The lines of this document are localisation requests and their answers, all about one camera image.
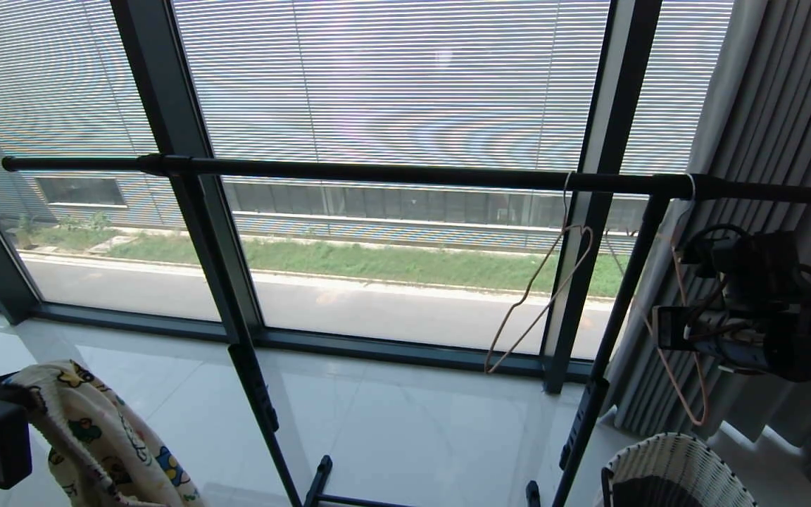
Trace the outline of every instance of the road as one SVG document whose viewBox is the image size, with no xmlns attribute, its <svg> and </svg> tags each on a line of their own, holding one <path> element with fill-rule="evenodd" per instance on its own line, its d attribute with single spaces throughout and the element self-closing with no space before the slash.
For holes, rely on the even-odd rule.
<svg viewBox="0 0 811 507">
<path fill-rule="evenodd" d="M 23 256 L 48 301 L 218 320 L 202 270 L 60 256 Z M 364 337 L 486 349 L 515 295 L 256 273 L 266 323 Z M 507 349 L 543 308 L 531 298 L 515 309 L 497 349 Z M 588 301 L 573 356 L 592 358 L 611 303 Z M 537 353 L 545 315 L 517 352 Z"/>
</svg>

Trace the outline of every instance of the patterned cloth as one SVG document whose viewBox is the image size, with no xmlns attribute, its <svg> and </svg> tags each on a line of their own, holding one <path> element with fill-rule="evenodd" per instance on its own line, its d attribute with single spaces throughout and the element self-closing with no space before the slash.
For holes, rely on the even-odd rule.
<svg viewBox="0 0 811 507">
<path fill-rule="evenodd" d="M 31 423 L 52 445 L 49 469 L 73 507 L 206 507 L 158 436 L 82 366 L 28 366 L 7 382 L 32 392 Z"/>
</svg>

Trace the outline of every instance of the laundry basket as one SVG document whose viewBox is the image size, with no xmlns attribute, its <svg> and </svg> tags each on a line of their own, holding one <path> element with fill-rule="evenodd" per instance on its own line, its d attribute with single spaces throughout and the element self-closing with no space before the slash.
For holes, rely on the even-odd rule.
<svg viewBox="0 0 811 507">
<path fill-rule="evenodd" d="M 662 433 L 625 447 L 603 468 L 596 507 L 753 507 L 737 475 L 701 440 Z"/>
</svg>

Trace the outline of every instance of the glossy floor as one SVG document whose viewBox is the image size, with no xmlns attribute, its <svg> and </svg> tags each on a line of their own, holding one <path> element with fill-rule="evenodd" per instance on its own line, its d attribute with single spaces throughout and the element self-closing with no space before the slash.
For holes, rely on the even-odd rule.
<svg viewBox="0 0 811 507">
<path fill-rule="evenodd" d="M 44 321 L 9 327 L 0 316 L 0 375 L 64 358 L 84 363 L 146 418 L 213 506 L 289 505 L 224 346 Z M 503 376 L 279 351 L 258 358 L 301 495 L 329 453 L 329 494 L 522 506 L 534 479 L 544 503 L 553 500 L 577 385 L 548 396 L 540 382 Z M 600 423 L 569 505 L 592 504 L 599 468 L 636 440 Z M 811 505 L 791 450 L 765 437 L 714 440 L 763 504 Z M 47 471 L 48 448 L 33 433 L 35 472 L 0 491 L 0 506 L 68 505 Z"/>
</svg>

